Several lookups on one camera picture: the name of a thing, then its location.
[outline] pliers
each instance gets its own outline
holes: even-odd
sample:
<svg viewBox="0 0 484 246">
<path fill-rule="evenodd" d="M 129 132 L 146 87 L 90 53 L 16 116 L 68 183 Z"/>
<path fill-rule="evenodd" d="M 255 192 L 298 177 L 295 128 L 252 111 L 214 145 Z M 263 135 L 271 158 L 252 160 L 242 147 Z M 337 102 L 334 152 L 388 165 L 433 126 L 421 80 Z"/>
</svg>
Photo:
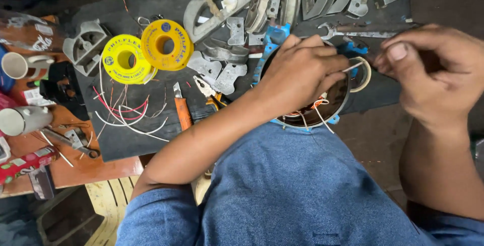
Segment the pliers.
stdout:
<svg viewBox="0 0 484 246">
<path fill-rule="evenodd" d="M 200 92 L 202 92 L 202 94 L 204 94 L 207 98 L 207 103 L 205 103 L 205 105 L 212 106 L 215 111 L 219 111 L 232 102 L 222 93 L 215 92 L 215 90 L 213 90 L 210 85 L 199 76 L 193 76 L 193 79 L 195 80 L 195 84 L 197 84 Z"/>
</svg>

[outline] hand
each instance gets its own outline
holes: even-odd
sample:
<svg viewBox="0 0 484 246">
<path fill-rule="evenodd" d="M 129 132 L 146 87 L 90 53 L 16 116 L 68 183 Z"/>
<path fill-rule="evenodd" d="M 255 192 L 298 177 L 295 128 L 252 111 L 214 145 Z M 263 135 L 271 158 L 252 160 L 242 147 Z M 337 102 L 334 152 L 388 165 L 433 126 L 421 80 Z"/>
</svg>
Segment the hand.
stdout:
<svg viewBox="0 0 484 246">
<path fill-rule="evenodd" d="M 400 103 L 426 127 L 465 122 L 484 91 L 484 41 L 426 25 L 381 44 L 378 72 L 402 84 Z"/>
<path fill-rule="evenodd" d="M 341 71 L 348 67 L 348 59 L 325 46 L 320 36 L 301 40 L 290 35 L 250 93 L 273 119 L 313 103 L 346 78 Z"/>
</svg>

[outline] red can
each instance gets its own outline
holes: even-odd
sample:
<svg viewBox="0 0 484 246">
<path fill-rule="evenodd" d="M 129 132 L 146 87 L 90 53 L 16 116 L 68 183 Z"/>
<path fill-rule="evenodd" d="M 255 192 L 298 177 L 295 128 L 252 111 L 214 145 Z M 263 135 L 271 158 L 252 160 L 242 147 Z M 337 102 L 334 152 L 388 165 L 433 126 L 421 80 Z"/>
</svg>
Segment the red can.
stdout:
<svg viewBox="0 0 484 246">
<path fill-rule="evenodd" d="M 46 146 L 36 152 L 4 162 L 0 165 L 0 184 L 9 183 L 21 175 L 46 166 L 58 157 L 59 151 L 55 147 Z"/>
</svg>

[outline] mug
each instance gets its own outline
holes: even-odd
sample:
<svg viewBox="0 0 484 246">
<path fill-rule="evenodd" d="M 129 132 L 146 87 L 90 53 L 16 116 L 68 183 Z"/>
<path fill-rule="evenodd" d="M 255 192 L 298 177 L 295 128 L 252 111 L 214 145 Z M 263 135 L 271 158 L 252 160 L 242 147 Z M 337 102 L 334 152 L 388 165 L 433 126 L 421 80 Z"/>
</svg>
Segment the mug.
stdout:
<svg viewBox="0 0 484 246">
<path fill-rule="evenodd" d="M 27 56 L 9 52 L 2 58 L 3 72 L 16 80 L 35 79 L 47 76 L 54 57 L 47 55 Z"/>
<path fill-rule="evenodd" d="M 5 108 L 0 111 L 0 131 L 9 136 L 17 136 L 49 125 L 52 118 L 52 113 L 47 107 Z"/>
</svg>

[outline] shirt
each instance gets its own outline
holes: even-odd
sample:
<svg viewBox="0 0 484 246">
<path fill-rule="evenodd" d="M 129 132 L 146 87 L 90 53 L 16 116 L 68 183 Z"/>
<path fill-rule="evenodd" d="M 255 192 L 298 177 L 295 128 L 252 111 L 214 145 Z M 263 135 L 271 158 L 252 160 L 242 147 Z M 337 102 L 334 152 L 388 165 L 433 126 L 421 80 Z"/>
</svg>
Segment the shirt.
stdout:
<svg viewBox="0 0 484 246">
<path fill-rule="evenodd" d="M 482 245 L 484 223 L 446 214 L 417 226 L 345 144 L 264 124 L 217 161 L 204 201 L 154 189 L 126 208 L 117 245 Z"/>
</svg>

